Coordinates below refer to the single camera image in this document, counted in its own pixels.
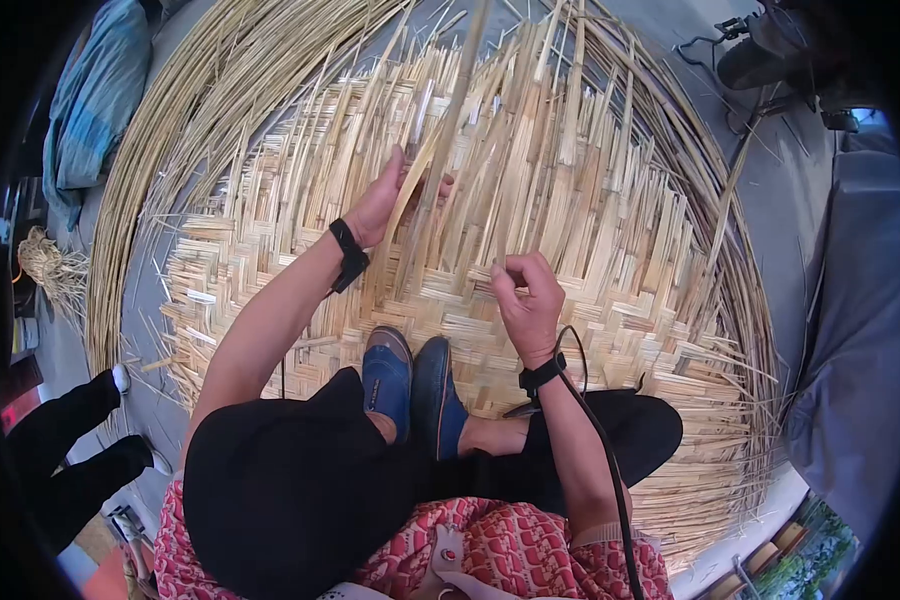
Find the blue shoe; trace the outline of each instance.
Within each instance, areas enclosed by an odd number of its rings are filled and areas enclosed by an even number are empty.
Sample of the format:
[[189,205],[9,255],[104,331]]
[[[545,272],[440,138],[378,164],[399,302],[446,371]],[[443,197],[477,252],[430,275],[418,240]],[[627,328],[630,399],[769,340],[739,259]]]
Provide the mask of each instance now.
[[413,359],[413,431],[438,461],[457,458],[460,434],[468,417],[453,386],[450,363],[450,341],[444,337],[428,340]]
[[363,354],[363,411],[387,415],[396,425],[396,444],[410,435],[413,354],[403,334],[381,325],[370,332]]

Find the concrete floor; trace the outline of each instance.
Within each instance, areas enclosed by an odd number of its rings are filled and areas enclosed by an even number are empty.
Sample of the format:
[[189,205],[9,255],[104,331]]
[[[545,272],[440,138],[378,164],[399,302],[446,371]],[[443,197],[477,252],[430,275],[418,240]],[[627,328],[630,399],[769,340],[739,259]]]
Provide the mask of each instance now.
[[[502,29],[509,29],[516,23],[516,18],[500,0],[491,2],[493,11],[487,22],[486,36],[495,41]],[[687,42],[694,36],[713,36],[713,23],[755,11],[757,3],[753,0],[603,0],[603,3],[637,30],[652,53],[670,64],[701,117],[711,128],[720,148],[732,157],[738,138],[725,123],[724,105],[711,89],[715,87],[714,83],[699,67],[693,67],[696,71],[691,72],[691,67],[670,49],[675,43]],[[416,21],[417,28],[425,24],[432,27],[433,21],[427,22],[425,18],[439,4],[438,0],[420,3],[410,19],[411,24]],[[460,0],[456,2],[453,12],[467,9],[470,4]],[[526,3],[518,0],[513,4],[526,11]],[[192,0],[160,31],[153,42],[149,82],[211,5],[211,0]],[[535,19],[542,18],[547,12],[537,2],[530,3],[530,10]],[[464,18],[449,36],[457,33],[462,39],[467,26],[468,18]],[[387,32],[383,31],[381,38],[386,36]],[[379,54],[376,45],[382,42],[371,45],[365,54]],[[705,47],[695,47],[692,53],[705,60],[709,56]],[[753,93],[738,95],[740,102],[747,107],[753,105],[754,98]],[[783,364],[793,369],[793,375],[789,377],[789,387],[792,388],[804,346],[804,307],[809,303],[808,294],[812,293],[812,289],[809,292],[807,289],[813,287],[811,282],[816,282],[819,264],[813,255],[830,188],[834,135],[823,128],[818,115],[805,107],[792,110],[786,117],[794,133],[782,123],[780,117],[764,119],[757,127],[760,141],[754,140],[751,145],[737,189],[767,291],[777,348]],[[808,155],[801,148],[801,142]],[[51,217],[51,237],[63,243],[69,241],[73,246],[83,247],[89,252],[102,194],[103,187],[89,190],[74,233],[68,234]],[[171,241],[171,236],[165,236],[162,248],[166,249]],[[163,254],[164,250],[158,250],[156,257]],[[142,357],[142,363],[147,364],[156,361],[158,354],[144,326],[141,312],[153,318],[156,327],[162,330],[164,325],[158,318],[158,307],[164,296],[156,279],[156,267],[153,263],[144,262],[140,255],[138,252],[130,264],[124,296],[123,333],[132,345],[132,354]],[[39,317],[41,341],[36,356],[46,380],[41,386],[41,397],[56,398],[86,382],[90,373],[80,337],[62,319],[53,320],[45,307],[39,308]],[[781,365],[783,378],[788,378],[788,366]],[[172,385],[159,371],[145,373],[144,380],[157,389],[171,393]],[[119,435],[115,438],[128,432],[144,434],[170,462],[182,468],[180,442],[186,431],[187,414],[173,402],[136,381],[124,401],[124,408],[125,412],[117,411]],[[85,460],[114,441],[97,430],[81,438],[69,458],[72,462]],[[803,498],[806,485],[789,465],[781,468],[777,475],[776,483],[768,491],[767,502],[755,515],[754,521],[745,524],[732,538],[716,544],[701,555],[694,568],[672,579],[676,598],[691,598],[704,590],[731,568],[734,554],[745,558],[790,517]],[[104,510],[118,504],[130,504],[140,515],[147,533],[152,536],[156,532],[157,517],[168,482],[169,478],[147,469],[133,484],[115,494]]]

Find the black wristband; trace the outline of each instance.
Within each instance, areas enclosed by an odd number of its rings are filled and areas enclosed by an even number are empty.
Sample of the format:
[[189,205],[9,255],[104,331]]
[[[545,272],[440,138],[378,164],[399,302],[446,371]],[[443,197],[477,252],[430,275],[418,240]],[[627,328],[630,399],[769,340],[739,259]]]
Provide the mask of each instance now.
[[564,353],[560,352],[553,356],[550,360],[534,369],[524,368],[520,371],[520,387],[527,392],[527,398],[535,401],[540,397],[540,387],[556,378],[561,371],[567,368],[567,361]]
[[330,223],[330,233],[336,239],[336,244],[343,251],[343,260],[340,261],[339,277],[330,286],[330,291],[340,294],[348,288],[360,273],[367,270],[371,264],[371,258],[357,244],[357,240],[353,239],[353,233],[350,231],[349,225],[343,219],[336,219]]

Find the black trousers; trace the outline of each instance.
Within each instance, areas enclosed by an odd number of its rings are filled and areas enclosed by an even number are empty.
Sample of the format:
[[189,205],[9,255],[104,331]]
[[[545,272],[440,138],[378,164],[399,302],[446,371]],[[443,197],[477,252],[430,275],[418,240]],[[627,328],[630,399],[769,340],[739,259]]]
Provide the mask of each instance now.
[[[432,462],[414,442],[387,445],[344,368],[309,401],[227,406],[197,427],[183,508],[193,550],[216,581],[250,600],[313,598],[348,579],[416,504],[474,496],[565,515],[543,414],[523,452]],[[593,391],[587,403],[633,486],[680,444],[680,416],[659,398]]]
[[6,435],[26,504],[54,554],[70,545],[108,498],[154,465],[144,438],[127,436],[54,474],[77,439],[118,406],[120,391],[108,368],[33,409]]

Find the blue tarp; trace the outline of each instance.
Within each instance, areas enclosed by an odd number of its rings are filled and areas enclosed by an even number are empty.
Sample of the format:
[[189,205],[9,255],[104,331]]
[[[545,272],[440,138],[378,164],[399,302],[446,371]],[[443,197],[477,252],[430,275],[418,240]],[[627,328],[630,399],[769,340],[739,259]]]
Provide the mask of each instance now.
[[900,159],[878,130],[834,161],[819,325],[790,462],[865,544],[900,476]]
[[72,231],[104,161],[140,104],[151,42],[137,0],[110,0],[94,16],[86,44],[67,57],[49,106],[43,194]]

